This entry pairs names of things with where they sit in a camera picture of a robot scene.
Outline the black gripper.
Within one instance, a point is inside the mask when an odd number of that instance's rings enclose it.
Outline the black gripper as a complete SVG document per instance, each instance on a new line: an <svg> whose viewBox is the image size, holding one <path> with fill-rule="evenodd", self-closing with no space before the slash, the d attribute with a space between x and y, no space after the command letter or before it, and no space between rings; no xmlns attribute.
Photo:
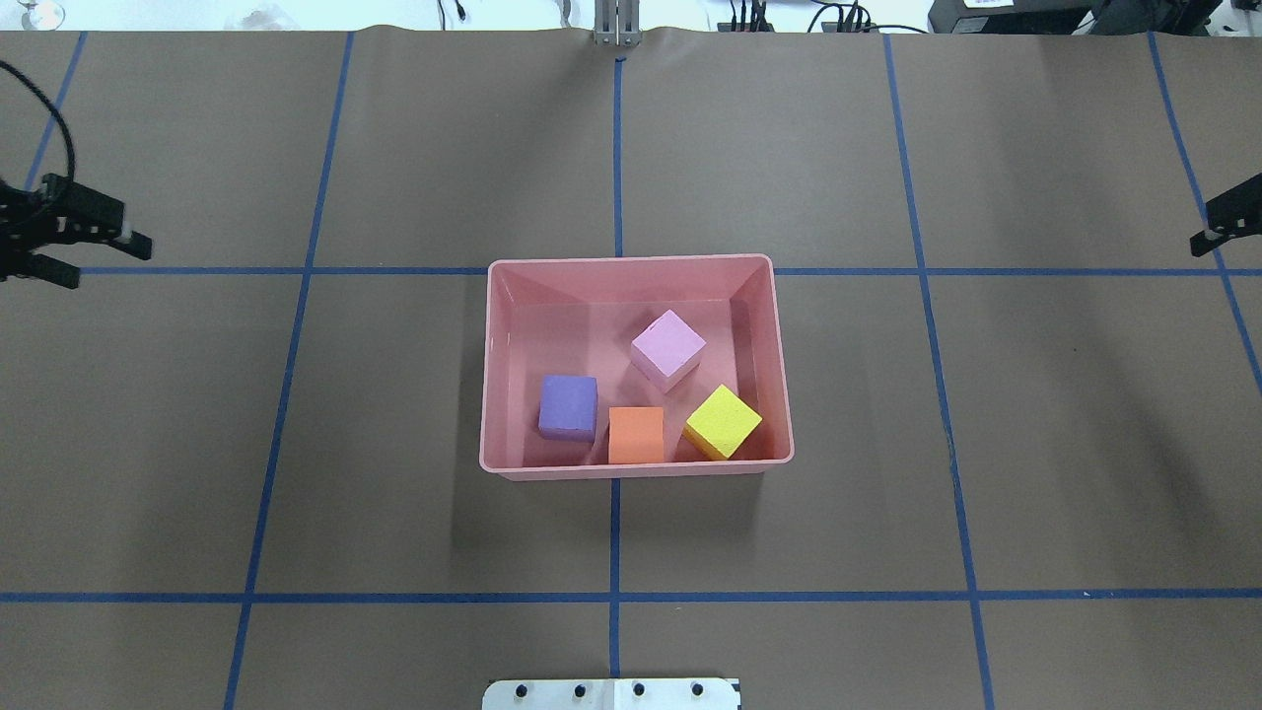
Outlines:
<svg viewBox="0 0 1262 710"><path fill-rule="evenodd" d="M45 253L45 246L101 243L134 259L153 257L153 240L131 228L122 201L68 177L48 174L37 190L3 183L1 280L35 279L80 288L81 270Z"/></svg>

